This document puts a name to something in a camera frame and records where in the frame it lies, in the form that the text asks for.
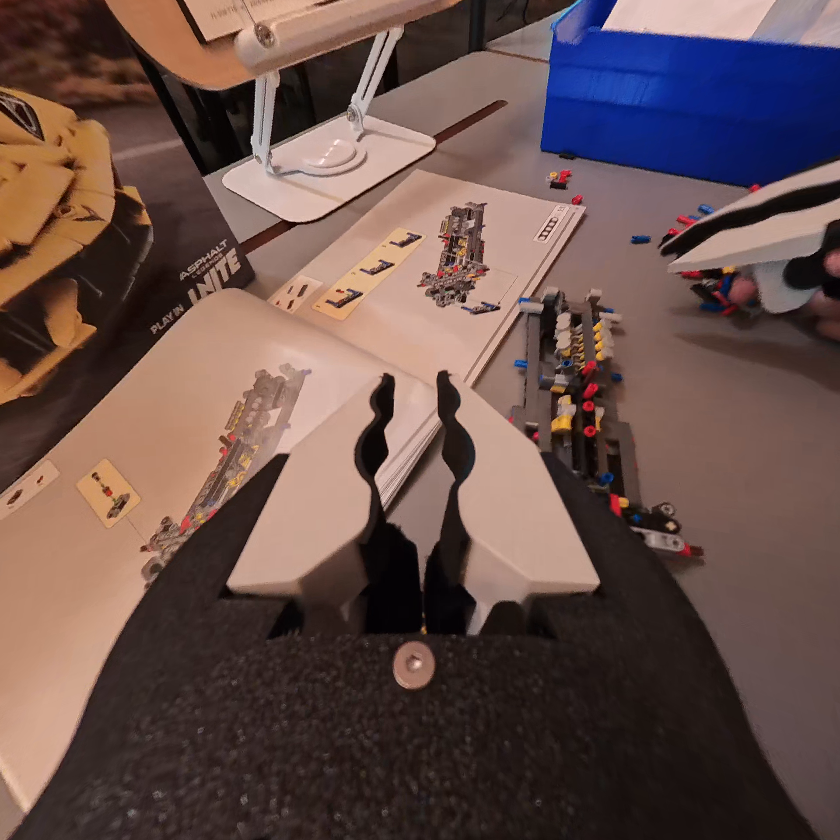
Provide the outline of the blue plastic bin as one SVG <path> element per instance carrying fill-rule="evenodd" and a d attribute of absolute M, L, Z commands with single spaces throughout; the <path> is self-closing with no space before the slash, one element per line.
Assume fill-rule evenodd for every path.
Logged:
<path fill-rule="evenodd" d="M 838 158 L 838 48 L 552 26 L 540 149 L 735 186 Z"/>

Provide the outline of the person's right hand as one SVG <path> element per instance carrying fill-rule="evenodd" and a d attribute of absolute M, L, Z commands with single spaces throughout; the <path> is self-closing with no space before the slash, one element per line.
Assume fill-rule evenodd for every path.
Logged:
<path fill-rule="evenodd" d="M 823 268 L 832 279 L 813 290 L 801 310 L 812 318 L 814 330 L 824 338 L 839 341 L 839 250 L 829 251 L 823 259 Z M 766 308 L 766 295 L 750 274 L 737 274 L 731 283 L 729 300 L 732 304 L 745 307 L 758 301 Z"/>

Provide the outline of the pile of mixed lego pieces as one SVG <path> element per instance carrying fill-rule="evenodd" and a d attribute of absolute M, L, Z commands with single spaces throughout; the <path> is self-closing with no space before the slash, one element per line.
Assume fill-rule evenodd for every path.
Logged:
<path fill-rule="evenodd" d="M 715 212 L 707 203 L 691 214 L 677 216 L 675 226 L 668 229 L 658 243 L 658 252 L 665 256 L 665 247 L 689 228 L 696 226 Z M 688 289 L 699 299 L 699 309 L 723 318 L 746 322 L 763 314 L 760 295 L 753 283 L 749 268 L 740 266 L 710 269 L 681 269 L 681 277 Z"/>

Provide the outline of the thick open lego instruction booklet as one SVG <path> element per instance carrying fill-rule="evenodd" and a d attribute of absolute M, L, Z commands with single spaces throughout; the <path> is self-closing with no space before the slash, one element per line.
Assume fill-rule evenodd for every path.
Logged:
<path fill-rule="evenodd" d="M 228 290 L 180 318 L 2 495 L 2 781 L 28 812 L 160 567 L 366 382 L 395 378 L 388 505 L 437 432 L 431 385 L 274 302 Z"/>

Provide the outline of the crumpled white paper bag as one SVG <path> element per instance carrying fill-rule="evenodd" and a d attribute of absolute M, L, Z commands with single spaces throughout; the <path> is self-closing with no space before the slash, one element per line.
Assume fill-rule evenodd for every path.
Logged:
<path fill-rule="evenodd" d="M 838 1 L 618 1 L 604 29 L 839 47 Z"/>

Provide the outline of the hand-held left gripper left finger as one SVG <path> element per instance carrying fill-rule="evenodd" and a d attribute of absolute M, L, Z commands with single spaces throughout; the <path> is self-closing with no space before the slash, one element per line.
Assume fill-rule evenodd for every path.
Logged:
<path fill-rule="evenodd" d="M 288 599 L 305 618 L 366 629 L 395 531 L 375 475 L 389 449 L 396 382 L 366 382 L 289 453 L 227 580 L 231 596 Z"/>

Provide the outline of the lego box with yellow car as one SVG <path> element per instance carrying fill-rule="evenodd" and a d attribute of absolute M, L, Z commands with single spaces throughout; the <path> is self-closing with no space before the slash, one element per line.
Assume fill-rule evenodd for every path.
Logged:
<path fill-rule="evenodd" d="M 1 474 L 254 278 L 175 95 L 105 2 L 1 2 Z"/>

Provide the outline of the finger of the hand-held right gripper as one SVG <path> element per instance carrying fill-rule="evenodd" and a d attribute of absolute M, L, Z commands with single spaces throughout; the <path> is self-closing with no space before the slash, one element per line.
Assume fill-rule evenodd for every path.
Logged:
<path fill-rule="evenodd" d="M 807 257 L 823 247 L 826 229 L 838 219 L 839 201 L 835 200 L 722 230 L 672 261 L 668 272 L 679 274 Z"/>
<path fill-rule="evenodd" d="M 720 232 L 744 228 L 783 214 L 810 211 L 839 198 L 839 159 L 798 171 L 777 182 L 760 186 L 723 206 L 670 239 L 663 239 L 663 257 L 681 257 Z"/>

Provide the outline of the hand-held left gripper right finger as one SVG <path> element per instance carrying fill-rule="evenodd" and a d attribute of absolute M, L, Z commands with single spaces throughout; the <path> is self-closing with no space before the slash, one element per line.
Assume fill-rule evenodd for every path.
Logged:
<path fill-rule="evenodd" d="M 453 482 L 436 543 L 436 629 L 479 631 L 499 604 L 589 595 L 600 578 L 537 447 L 454 374 L 437 373 Z"/>

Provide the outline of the printed paper sheet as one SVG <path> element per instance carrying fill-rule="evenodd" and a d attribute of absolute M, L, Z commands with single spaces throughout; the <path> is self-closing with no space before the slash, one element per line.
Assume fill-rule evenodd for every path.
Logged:
<path fill-rule="evenodd" d="M 206 43 L 266 25 L 281 44 L 324 46 L 349 41 L 359 32 L 366 36 L 392 18 L 403 19 L 413 2 L 185 1 L 181 6 Z"/>

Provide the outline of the long lego chassis assembly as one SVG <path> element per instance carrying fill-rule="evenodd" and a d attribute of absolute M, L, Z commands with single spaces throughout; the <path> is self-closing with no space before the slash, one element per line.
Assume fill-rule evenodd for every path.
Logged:
<path fill-rule="evenodd" d="M 618 416 L 623 375 L 613 363 L 613 332 L 622 316 L 604 307 L 601 295 L 591 289 L 571 301 L 548 287 L 540 297 L 519 299 L 526 347 L 515 366 L 523 392 L 509 422 L 565 464 L 650 549 L 701 562 L 704 550 L 685 540 L 676 508 L 643 502 L 634 434 Z"/>

